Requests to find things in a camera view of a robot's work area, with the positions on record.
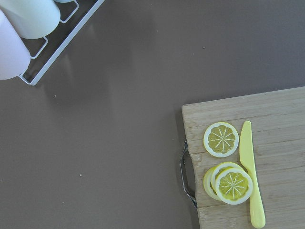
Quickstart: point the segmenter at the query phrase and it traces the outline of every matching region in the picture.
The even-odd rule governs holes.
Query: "lemon slice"
[[[228,123],[210,125],[203,136],[205,149],[213,156],[226,157],[235,152],[239,137],[236,129]]]
[[[213,189],[215,189],[215,183],[216,183],[216,179],[218,177],[218,175],[223,172],[225,169],[228,168],[239,168],[241,170],[243,170],[243,168],[241,168],[238,164],[233,163],[233,162],[223,162],[217,166],[215,166],[215,169],[212,172],[211,175],[211,184]]]
[[[241,204],[252,194],[253,184],[250,176],[239,168],[228,168],[216,179],[215,191],[227,204]]]
[[[216,199],[216,200],[221,200],[218,195],[216,194],[216,192],[212,189],[212,186],[211,186],[211,175],[212,175],[212,172],[214,170],[215,167],[212,167],[210,168],[204,175],[203,177],[203,187],[205,189],[205,192],[210,196],[212,197],[213,199]]]

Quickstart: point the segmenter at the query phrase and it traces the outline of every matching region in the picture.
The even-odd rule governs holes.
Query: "wooden cutting board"
[[[251,229],[249,200],[228,205],[209,197],[203,175],[221,162],[240,164],[239,148],[216,158],[206,152],[203,134],[215,122],[232,124],[240,135],[252,122],[254,157],[266,229],[305,228],[305,87],[182,107],[189,153],[195,172],[201,229]]]

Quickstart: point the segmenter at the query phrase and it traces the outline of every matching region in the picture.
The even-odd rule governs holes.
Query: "metal rack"
[[[71,3],[58,3],[61,16],[66,19],[61,20],[58,27],[42,39],[23,40],[30,52],[37,51],[31,56],[28,69],[19,77],[28,85],[36,85],[103,2],[104,0],[74,0]]]

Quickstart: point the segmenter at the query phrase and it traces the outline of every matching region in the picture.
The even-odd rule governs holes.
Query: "white cup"
[[[74,1],[74,0],[54,0],[56,2],[60,2],[60,3],[67,3],[67,2],[70,2],[70,1]]]
[[[0,10],[0,80],[24,73],[31,61],[30,52]]]
[[[18,35],[27,39],[48,35],[61,19],[53,0],[0,0],[0,8]]]

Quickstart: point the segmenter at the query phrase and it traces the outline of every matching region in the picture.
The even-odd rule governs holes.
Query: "brown table surface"
[[[0,82],[0,228],[198,229],[181,107],[304,86],[304,11],[106,0],[35,87]]]

